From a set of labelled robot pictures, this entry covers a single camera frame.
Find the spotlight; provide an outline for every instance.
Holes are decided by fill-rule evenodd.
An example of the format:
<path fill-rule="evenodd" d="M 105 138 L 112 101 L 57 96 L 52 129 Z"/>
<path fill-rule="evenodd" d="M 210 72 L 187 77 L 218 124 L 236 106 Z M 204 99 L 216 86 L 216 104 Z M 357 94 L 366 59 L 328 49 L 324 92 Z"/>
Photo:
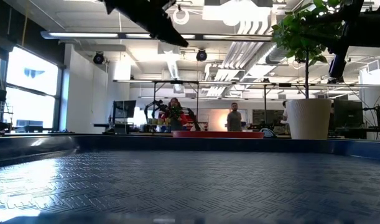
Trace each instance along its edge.
<path fill-rule="evenodd" d="M 103 52 L 96 52 L 95 57 L 93 58 L 93 62 L 96 65 L 102 65 L 106 59 L 104 58 L 104 53 Z"/>
<path fill-rule="evenodd" d="M 205 52 L 205 49 L 199 49 L 197 53 L 197 61 L 203 62 L 208 58 L 208 54 Z"/>

